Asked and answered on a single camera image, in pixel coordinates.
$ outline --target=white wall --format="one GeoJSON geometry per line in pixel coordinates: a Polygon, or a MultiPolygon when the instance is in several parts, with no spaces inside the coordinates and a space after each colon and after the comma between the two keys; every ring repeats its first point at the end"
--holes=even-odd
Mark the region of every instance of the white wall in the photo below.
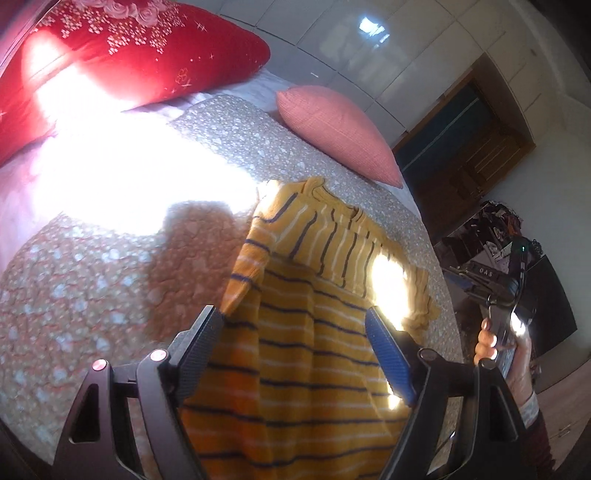
{"type": "Polygon", "coordinates": [[[591,353],[591,146],[556,125],[489,195],[523,218],[569,298],[578,331],[543,355],[543,390],[591,353]]]}
{"type": "Polygon", "coordinates": [[[556,94],[554,111],[566,130],[583,141],[591,138],[591,82],[558,31],[528,0],[502,0],[517,13],[530,31],[530,43],[540,52],[541,63],[556,94]]]}
{"type": "Polygon", "coordinates": [[[509,0],[183,1],[258,34],[271,47],[267,68],[276,75],[350,97],[391,145],[483,52],[511,87],[533,138],[554,116],[535,42],[509,0]],[[360,29],[364,19],[375,34],[360,29]]]}

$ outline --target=wooden door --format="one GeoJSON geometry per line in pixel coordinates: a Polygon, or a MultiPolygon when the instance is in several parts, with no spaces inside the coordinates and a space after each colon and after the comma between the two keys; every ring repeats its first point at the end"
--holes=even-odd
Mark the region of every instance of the wooden door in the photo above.
{"type": "Polygon", "coordinates": [[[433,243],[470,218],[480,201],[535,145],[496,118],[413,196],[433,243]]]}

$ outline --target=sweater sleeve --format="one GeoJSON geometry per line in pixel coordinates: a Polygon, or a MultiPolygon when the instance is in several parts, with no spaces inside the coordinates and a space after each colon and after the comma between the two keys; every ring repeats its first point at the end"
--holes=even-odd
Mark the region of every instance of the sweater sleeve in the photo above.
{"type": "Polygon", "coordinates": [[[550,442],[542,412],[539,412],[535,422],[526,430],[524,451],[528,463],[535,466],[538,480],[548,480],[553,473],[554,459],[550,452],[550,442]]]}

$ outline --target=hand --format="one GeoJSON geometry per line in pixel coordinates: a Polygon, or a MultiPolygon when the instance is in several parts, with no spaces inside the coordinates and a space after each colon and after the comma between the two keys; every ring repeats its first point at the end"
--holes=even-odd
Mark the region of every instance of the hand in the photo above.
{"type": "MultiPolygon", "coordinates": [[[[493,360],[498,355],[495,348],[496,335],[491,333],[491,321],[484,319],[481,325],[482,330],[478,334],[478,344],[475,348],[474,364],[483,358],[492,358],[493,360]]],[[[531,357],[531,338],[527,329],[521,336],[517,336],[517,349],[513,357],[511,369],[507,375],[507,386],[515,399],[518,407],[521,407],[531,397],[533,387],[531,385],[530,374],[530,357],[531,357]]]]}

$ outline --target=pink pillow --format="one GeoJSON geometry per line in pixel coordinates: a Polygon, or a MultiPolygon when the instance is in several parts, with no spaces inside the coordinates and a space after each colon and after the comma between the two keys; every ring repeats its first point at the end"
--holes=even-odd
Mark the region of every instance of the pink pillow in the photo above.
{"type": "Polygon", "coordinates": [[[277,92],[277,107],[297,135],[367,179],[402,188],[390,147],[361,109],[327,87],[277,92]]]}

